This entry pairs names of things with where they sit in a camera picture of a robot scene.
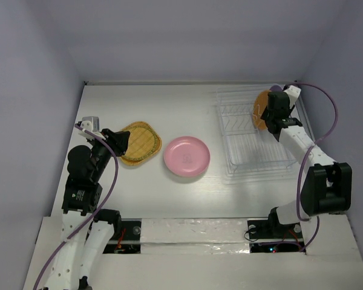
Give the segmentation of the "orange woven round plate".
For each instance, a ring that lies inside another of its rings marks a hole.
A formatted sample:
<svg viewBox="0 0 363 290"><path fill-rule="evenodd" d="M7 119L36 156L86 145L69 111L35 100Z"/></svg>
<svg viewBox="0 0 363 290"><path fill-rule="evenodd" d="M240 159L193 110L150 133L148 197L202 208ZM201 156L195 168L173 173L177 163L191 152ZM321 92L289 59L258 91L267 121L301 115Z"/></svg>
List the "orange woven round plate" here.
<svg viewBox="0 0 363 290"><path fill-rule="evenodd" d="M268 93L269 92L270 92L269 90L260 92L253 104L253 113L252 113L253 125L258 130L262 130L262 131L267 129L265 121L261 119L261 116L268 104Z"/></svg>

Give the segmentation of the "green-rimmed woven plate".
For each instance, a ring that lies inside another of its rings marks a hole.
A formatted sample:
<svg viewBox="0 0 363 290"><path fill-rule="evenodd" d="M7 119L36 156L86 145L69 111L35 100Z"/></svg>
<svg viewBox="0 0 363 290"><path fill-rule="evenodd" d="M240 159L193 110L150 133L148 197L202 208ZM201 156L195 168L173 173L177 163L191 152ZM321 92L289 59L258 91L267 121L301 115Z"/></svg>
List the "green-rimmed woven plate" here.
<svg viewBox="0 0 363 290"><path fill-rule="evenodd" d="M129 162L139 162L149 158L157 150L160 139L147 125L134 124L128 128L130 131L128 150L123 156Z"/></svg>

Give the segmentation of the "square woven bamboo plate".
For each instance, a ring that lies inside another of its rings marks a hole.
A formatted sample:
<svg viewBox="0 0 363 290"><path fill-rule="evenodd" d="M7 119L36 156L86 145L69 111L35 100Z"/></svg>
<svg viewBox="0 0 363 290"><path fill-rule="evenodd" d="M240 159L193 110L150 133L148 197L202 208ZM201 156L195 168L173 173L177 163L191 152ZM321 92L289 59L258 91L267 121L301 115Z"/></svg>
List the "square woven bamboo plate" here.
<svg viewBox="0 0 363 290"><path fill-rule="evenodd" d="M127 166L138 166L154 157L162 148L162 139L146 122L136 121L122 129L129 131L128 149L120 159Z"/></svg>

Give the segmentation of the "purple round plate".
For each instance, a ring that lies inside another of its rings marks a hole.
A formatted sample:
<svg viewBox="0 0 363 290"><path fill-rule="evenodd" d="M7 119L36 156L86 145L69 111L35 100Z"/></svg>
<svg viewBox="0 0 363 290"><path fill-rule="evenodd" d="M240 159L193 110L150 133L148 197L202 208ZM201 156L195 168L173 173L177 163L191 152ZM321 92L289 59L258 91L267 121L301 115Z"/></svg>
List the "purple round plate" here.
<svg viewBox="0 0 363 290"><path fill-rule="evenodd" d="M282 89L282 87L280 87L280 85L273 85L270 87L269 90L272 92L282 92L283 91L283 89Z"/></svg>

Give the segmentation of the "pink round plate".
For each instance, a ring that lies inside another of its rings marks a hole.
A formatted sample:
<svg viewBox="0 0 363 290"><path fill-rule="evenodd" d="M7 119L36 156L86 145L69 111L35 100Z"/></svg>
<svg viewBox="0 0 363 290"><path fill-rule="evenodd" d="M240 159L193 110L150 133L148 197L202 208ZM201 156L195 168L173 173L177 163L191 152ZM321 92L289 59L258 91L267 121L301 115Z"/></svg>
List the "pink round plate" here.
<svg viewBox="0 0 363 290"><path fill-rule="evenodd" d="M192 136L183 136L173 139L166 146L163 159L170 171L207 170L211 161L211 153L202 140Z"/></svg>

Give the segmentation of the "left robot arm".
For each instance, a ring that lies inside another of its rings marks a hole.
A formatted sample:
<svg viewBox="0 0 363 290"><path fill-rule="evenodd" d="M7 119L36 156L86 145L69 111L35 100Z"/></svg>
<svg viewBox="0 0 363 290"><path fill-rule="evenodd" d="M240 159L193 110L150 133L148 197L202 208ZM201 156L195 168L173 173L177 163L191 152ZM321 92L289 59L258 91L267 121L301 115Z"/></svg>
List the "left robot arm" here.
<svg viewBox="0 0 363 290"><path fill-rule="evenodd" d="M60 244L42 267L34 289L50 270L43 289L91 289L91 274L110 239L123 235L119 211L105 209L99 183L109 160L116 161L128 149L130 132L103 129L96 132L75 127L91 144L72 148L62 202Z"/></svg>

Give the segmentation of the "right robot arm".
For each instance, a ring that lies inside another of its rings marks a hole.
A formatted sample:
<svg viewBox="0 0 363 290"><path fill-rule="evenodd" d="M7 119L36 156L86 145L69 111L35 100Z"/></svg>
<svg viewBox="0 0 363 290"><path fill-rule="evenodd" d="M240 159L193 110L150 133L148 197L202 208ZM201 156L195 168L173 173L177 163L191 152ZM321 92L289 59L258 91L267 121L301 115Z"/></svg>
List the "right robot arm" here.
<svg viewBox="0 0 363 290"><path fill-rule="evenodd" d="M303 124L291 116L301 90L265 90L253 105L254 125L267 130L300 164L296 198L271 209L256 232L281 238L300 221L346 211L352 201L352 168L329 157L311 139Z"/></svg>

